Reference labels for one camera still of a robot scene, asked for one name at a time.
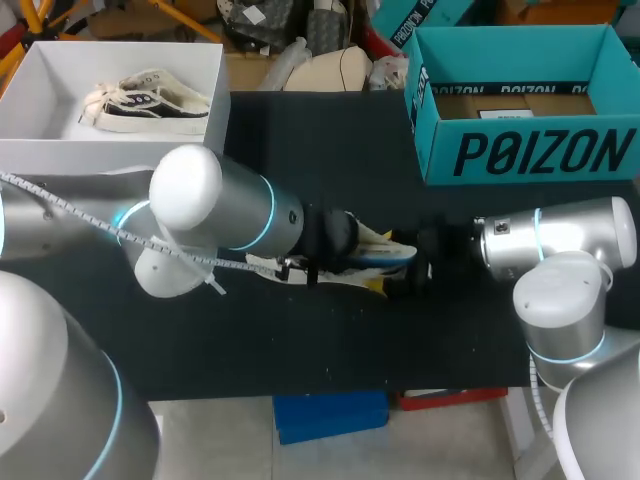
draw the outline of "paper label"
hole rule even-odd
[[[530,118],[531,110],[479,110],[480,118]]]
[[[262,13],[260,9],[255,5],[245,9],[242,13],[244,13],[244,16],[247,17],[249,21],[254,25],[259,24],[260,22],[262,22],[263,20],[266,20],[267,18],[264,16],[264,13]]]

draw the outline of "black mat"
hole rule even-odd
[[[236,94],[227,153],[307,201],[380,231],[446,210],[454,220],[620,195],[628,183],[426,188],[397,93]],[[10,264],[52,293],[149,400],[525,385],[511,288],[485,282],[391,304],[358,289],[284,287],[220,272],[174,300],[148,297],[114,245]],[[640,267],[616,275],[609,323],[640,329]]]

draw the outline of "cable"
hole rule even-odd
[[[185,253],[181,249],[176,250],[175,248],[171,248],[161,242],[157,242],[154,240],[150,240],[148,238],[143,238],[134,233],[128,232],[121,228],[114,227],[113,225],[100,220],[99,218],[94,217],[88,213],[83,212],[82,210],[74,207],[71,203],[63,200],[62,198],[54,195],[53,193],[48,192],[47,190],[23,179],[17,177],[11,173],[0,171],[0,180],[6,182],[10,185],[20,188],[32,195],[35,195],[42,200],[61,208],[65,212],[73,215],[80,220],[89,223],[95,228],[102,230],[104,232],[109,233],[121,240],[137,243],[138,245],[143,246],[144,248],[148,248],[149,250],[154,250],[159,253],[163,253],[165,255],[169,255],[172,257],[180,258],[185,262],[193,262],[202,265],[209,265],[211,267],[219,267],[219,268],[230,268],[234,270],[243,270],[246,272],[255,272],[260,273],[262,275],[266,275],[268,277],[274,277],[278,273],[276,270],[267,267],[261,267],[257,265],[249,265],[247,263],[236,262],[233,260],[223,260],[220,258],[209,258],[191,255],[189,253]]]
[[[347,49],[345,48],[342,51],[342,55],[340,55],[340,77],[342,78],[342,88],[344,88],[344,91],[347,91],[347,84],[344,82],[344,74],[342,73],[342,57],[344,57],[344,54],[347,53]]]
[[[544,405],[542,405],[542,400],[540,399],[540,388],[538,386],[538,370],[536,369],[536,363],[533,360],[533,356],[529,355],[529,379],[531,380],[531,395],[533,396],[533,403],[536,406],[536,411],[538,412],[538,418],[540,419],[540,423],[542,423],[542,427],[544,431],[547,432],[549,436],[549,440],[553,442],[553,428],[549,424],[549,420],[547,419],[547,414],[544,411]]]

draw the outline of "floor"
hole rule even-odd
[[[156,402],[157,480],[512,480],[497,402],[392,411],[386,427],[281,446],[270,397]]]

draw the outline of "cardboard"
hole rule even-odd
[[[420,28],[409,59],[405,101],[429,184],[636,176],[640,70],[611,27]],[[533,116],[478,113],[496,109]]]
[[[618,5],[619,0],[498,0],[495,23],[497,25],[611,23]]]
[[[211,98],[204,135],[114,133],[78,121],[99,83],[168,70]],[[86,175],[155,167],[179,145],[224,150],[230,97],[222,46],[210,43],[36,42],[0,99],[0,170]]]
[[[473,0],[387,0],[382,2],[371,24],[406,52],[415,28],[457,25],[472,4]]]
[[[225,54],[229,70],[229,90],[257,90],[276,58],[276,56],[266,57],[258,53]]]
[[[482,118],[481,112],[531,112],[533,117],[595,115],[588,95],[439,95],[436,108],[442,120]]]

